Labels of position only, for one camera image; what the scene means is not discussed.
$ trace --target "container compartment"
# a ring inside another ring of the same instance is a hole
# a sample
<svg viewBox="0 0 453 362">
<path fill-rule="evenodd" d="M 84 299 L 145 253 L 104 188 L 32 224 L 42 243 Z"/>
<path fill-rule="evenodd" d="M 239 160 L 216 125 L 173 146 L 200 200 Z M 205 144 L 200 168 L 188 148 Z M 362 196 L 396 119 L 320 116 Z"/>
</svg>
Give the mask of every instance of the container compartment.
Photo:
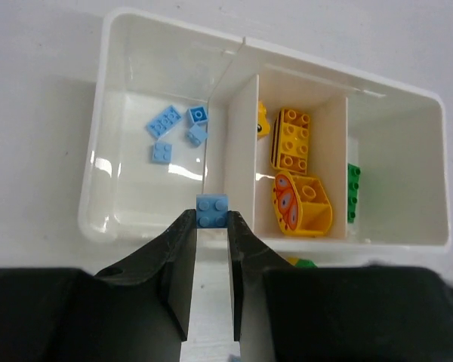
<svg viewBox="0 0 453 362">
<path fill-rule="evenodd" d="M 208 175 L 205 144 L 195 148 L 186 139 L 185 117 L 162 137 L 173 145 L 171 163 L 153 164 L 156 140 L 144 127 L 170 105 L 185 114 L 191 106 L 207 104 L 241 44 L 240 38 L 130 11 L 105 19 L 79 206 L 79 225 L 89 239 L 144 242 L 194 207 Z M 224 124 L 224 110 L 210 112 Z M 220 135 L 214 126 L 208 131 L 207 143 Z M 220 153 L 208 157 L 223 167 Z M 210 190 L 222 189 L 220 183 L 209 180 Z"/>
<path fill-rule="evenodd" d="M 442 108 L 412 94 L 392 98 L 349 99 L 348 157 L 362 172 L 349 240 L 442 246 L 449 234 Z"/>
<path fill-rule="evenodd" d="M 260 74 L 260 100 L 267 108 L 271 124 L 284 107 L 310 116 L 307 175 L 321 179 L 334 211 L 327 237 L 344 239 L 346 223 L 340 216 L 347 207 L 347 100 L 344 91 L 313 81 L 304 74 L 265 69 Z M 272 137 L 273 131 L 257 142 L 254 232 L 262 238 L 290 238 L 281 232 L 270 200 L 273 178 L 278 173 L 270 164 Z"/>
</svg>

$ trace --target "orange pattern print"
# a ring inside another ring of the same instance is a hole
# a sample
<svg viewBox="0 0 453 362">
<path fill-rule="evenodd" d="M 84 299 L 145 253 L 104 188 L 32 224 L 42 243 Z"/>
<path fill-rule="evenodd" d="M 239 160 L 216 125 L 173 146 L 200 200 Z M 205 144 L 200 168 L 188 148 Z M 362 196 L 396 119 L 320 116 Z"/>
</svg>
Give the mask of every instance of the orange pattern print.
<svg viewBox="0 0 453 362">
<path fill-rule="evenodd" d="M 285 175 L 278 174 L 275 178 L 274 192 L 276 194 L 274 204 L 285 221 L 285 229 L 295 230 L 298 225 L 299 208 L 294 186 Z"/>
</svg>

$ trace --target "lego stud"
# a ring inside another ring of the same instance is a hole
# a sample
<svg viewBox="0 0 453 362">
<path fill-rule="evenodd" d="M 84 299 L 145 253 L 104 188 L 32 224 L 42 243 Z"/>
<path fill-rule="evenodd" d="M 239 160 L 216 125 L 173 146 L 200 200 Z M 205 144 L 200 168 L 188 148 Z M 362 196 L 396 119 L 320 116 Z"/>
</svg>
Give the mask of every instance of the lego stud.
<svg viewBox="0 0 453 362">
<path fill-rule="evenodd" d="M 349 189 L 353 191 L 359 190 L 359 184 L 358 183 L 349 183 Z"/>
<path fill-rule="evenodd" d="M 285 113 L 285 121 L 287 121 L 288 123 L 292 123 L 296 117 L 297 117 L 297 113 L 295 113 L 295 111 L 292 109 L 289 109 Z"/>
<path fill-rule="evenodd" d="M 214 203 L 214 208 L 218 211 L 224 211 L 228 207 L 227 202 L 225 200 L 218 200 Z"/>
<path fill-rule="evenodd" d="M 307 163 L 304 160 L 299 160 L 298 165 L 302 171 L 305 171 L 307 169 Z"/>
<path fill-rule="evenodd" d="M 190 140 L 190 142 L 195 145 L 196 147 L 198 147 L 201 143 L 194 137 L 194 135 L 192 133 L 187 133 L 186 134 L 186 137 L 188 138 L 188 140 Z"/>
<path fill-rule="evenodd" d="M 201 211 L 206 211 L 210 208 L 210 203 L 208 201 L 200 201 L 198 204 L 198 208 Z"/>
<path fill-rule="evenodd" d="M 359 175 L 361 174 L 361 169 L 360 168 L 353 168 L 350 172 L 351 172 L 351 174 L 353 176 L 359 177 Z"/>
<path fill-rule="evenodd" d="M 215 219 L 214 221 L 215 225 L 218 226 L 219 228 L 223 228 L 225 227 L 225 225 L 227 224 L 227 221 L 224 217 L 222 216 L 219 216 Z"/>
<path fill-rule="evenodd" d="M 290 151 L 294 148 L 294 144 L 290 141 L 284 142 L 285 151 Z"/>
<path fill-rule="evenodd" d="M 306 155 L 307 154 L 307 146 L 299 146 L 297 148 L 297 152 L 299 152 L 301 155 Z"/>
<path fill-rule="evenodd" d="M 306 140 L 306 139 L 309 137 L 309 131 L 306 130 L 305 128 L 303 128 L 303 129 L 300 130 L 300 132 L 299 132 L 299 137 L 300 137 L 302 140 Z"/>
<path fill-rule="evenodd" d="M 294 161 L 292 160 L 292 157 L 285 156 L 282 159 L 282 166 L 283 167 L 291 167 Z"/>
<path fill-rule="evenodd" d="M 309 123 L 310 123 L 309 115 L 302 115 L 301 117 L 299 117 L 299 120 L 298 120 L 299 126 L 307 128 L 307 127 L 309 127 Z"/>
<path fill-rule="evenodd" d="M 156 143 L 154 148 L 158 151 L 171 151 L 171 145 L 165 145 L 163 143 Z"/>
<path fill-rule="evenodd" d="M 316 198 L 316 191 L 310 186 L 303 186 L 300 190 L 300 199 L 302 202 L 310 202 Z"/>
<path fill-rule="evenodd" d="M 207 228 L 208 225 L 210 225 L 210 219 L 208 217 L 206 217 L 206 216 L 200 217 L 200 219 L 198 220 L 198 224 L 202 228 Z"/>
<path fill-rule="evenodd" d="M 289 126 L 287 126 L 287 127 L 285 128 L 285 133 L 286 133 L 287 135 L 294 134 L 294 132 L 295 132 L 294 126 L 290 126 L 290 125 L 289 125 Z"/>
</svg>

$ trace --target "white table surface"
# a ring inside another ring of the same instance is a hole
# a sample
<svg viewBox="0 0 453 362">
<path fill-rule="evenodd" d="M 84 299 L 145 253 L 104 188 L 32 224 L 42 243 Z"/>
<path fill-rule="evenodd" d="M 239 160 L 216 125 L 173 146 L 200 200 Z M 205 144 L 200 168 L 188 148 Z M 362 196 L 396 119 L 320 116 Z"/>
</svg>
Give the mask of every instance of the white table surface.
<svg viewBox="0 0 453 362">
<path fill-rule="evenodd" d="M 97 272 L 135 248 L 90 244 L 76 223 L 102 17 L 126 5 L 437 92 L 448 120 L 453 240 L 453 1 L 0 0 L 0 266 L 72 265 Z M 310 258 L 425 265 L 453 281 L 453 247 L 438 256 Z M 226 361 L 238 353 L 227 253 L 200 244 L 181 360 Z"/>
</svg>

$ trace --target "lego brick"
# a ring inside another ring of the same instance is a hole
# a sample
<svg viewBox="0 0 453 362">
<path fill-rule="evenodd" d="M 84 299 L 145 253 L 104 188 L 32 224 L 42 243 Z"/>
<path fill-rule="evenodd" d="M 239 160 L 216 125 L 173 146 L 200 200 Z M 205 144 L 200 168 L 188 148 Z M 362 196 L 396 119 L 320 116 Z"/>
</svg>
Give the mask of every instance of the lego brick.
<svg viewBox="0 0 453 362">
<path fill-rule="evenodd" d="M 353 164 L 347 165 L 347 222 L 352 224 L 356 218 L 359 178 L 361 169 Z"/>
<path fill-rule="evenodd" d="M 151 162 L 155 164 L 170 164 L 173 146 L 166 142 L 156 142 L 153 145 L 153 155 Z"/>
<path fill-rule="evenodd" d="M 188 121 L 192 126 L 195 124 L 206 124 L 208 123 L 208 113 L 204 106 L 192 107 L 186 112 Z"/>
<path fill-rule="evenodd" d="M 203 131 L 200 126 L 195 124 L 190 128 L 190 130 L 188 130 L 186 137 L 194 146 L 198 147 L 208 138 L 208 133 Z"/>
<path fill-rule="evenodd" d="M 307 175 L 310 116 L 282 109 L 273 125 L 270 164 L 275 170 Z"/>
<path fill-rule="evenodd" d="M 267 109 L 261 101 L 258 101 L 257 139 L 265 137 L 270 132 L 270 124 L 267 121 Z"/>
<path fill-rule="evenodd" d="M 272 186 L 280 230 L 291 236 L 323 236 L 332 224 L 332 206 L 320 179 L 280 171 Z"/>
<path fill-rule="evenodd" d="M 169 106 L 149 121 L 146 125 L 146 129 L 154 138 L 158 139 L 169 132 L 180 119 L 181 114 L 173 106 Z"/>
<path fill-rule="evenodd" d="M 200 194 L 196 196 L 196 226 L 198 229 L 227 227 L 228 196 Z"/>
<path fill-rule="evenodd" d="M 293 266 L 297 266 L 298 268 L 317 268 L 317 265 L 312 261 L 308 259 L 299 259 L 299 258 L 293 258 L 293 257 L 288 257 L 286 260 Z"/>
</svg>

